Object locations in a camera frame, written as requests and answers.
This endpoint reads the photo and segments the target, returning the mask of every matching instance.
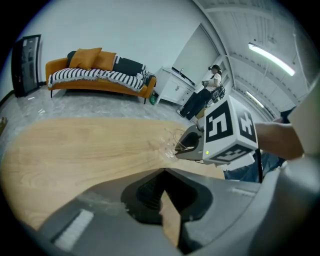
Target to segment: black pants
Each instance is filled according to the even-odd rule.
[[[202,89],[198,93],[194,92],[184,105],[183,109],[180,111],[181,116],[191,120],[193,116],[198,114],[200,110],[203,109],[210,98],[211,93],[207,89]]]

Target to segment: orange sofa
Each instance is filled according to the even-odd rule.
[[[68,58],[60,58],[56,60],[49,61],[45,65],[45,76],[46,76],[46,84],[49,84],[49,76],[52,75],[54,72],[59,70],[63,70],[67,68]],[[143,85],[143,88],[140,92],[135,92],[126,88],[123,85],[110,82],[105,79],[100,79],[90,81],[90,80],[77,80],[77,81],[68,81],[68,82],[61,82],[56,83],[52,88],[48,87],[48,90],[51,91],[51,98],[52,98],[52,91],[57,89],[87,89],[87,90],[98,90],[98,91],[108,91],[108,92],[115,92],[121,94],[129,94],[134,96],[139,96],[144,98],[144,104],[146,104],[146,100],[150,97],[151,93],[154,90],[156,85],[157,79],[152,77],[149,85]]]

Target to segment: cabinet door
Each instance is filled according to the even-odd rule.
[[[189,98],[192,95],[192,91],[189,90],[188,88],[184,87],[184,94],[182,95],[182,97],[179,99],[179,101],[177,102],[179,105],[184,105],[186,104],[186,102],[189,100]]]
[[[180,98],[184,95],[184,93],[184,87],[181,86],[180,83],[169,80],[165,86],[162,95],[165,98],[172,100],[173,102],[178,102]]]

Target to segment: jeans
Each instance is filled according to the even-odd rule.
[[[203,109],[210,99],[211,93],[207,89],[202,89],[198,93],[194,92],[180,111],[180,115],[191,120],[193,116]]]
[[[244,166],[235,170],[224,171],[224,178],[226,180],[240,180],[242,182],[259,182],[257,159],[254,158],[254,160],[255,162],[248,166]],[[265,152],[261,154],[261,163],[263,176],[282,165],[279,157]]]

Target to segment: black strap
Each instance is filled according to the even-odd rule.
[[[256,155],[256,163],[257,163],[257,165],[258,165],[259,183],[262,183],[264,177],[263,177],[263,170],[262,170],[262,161],[261,161],[260,148],[258,148],[258,149],[255,151],[255,155]]]

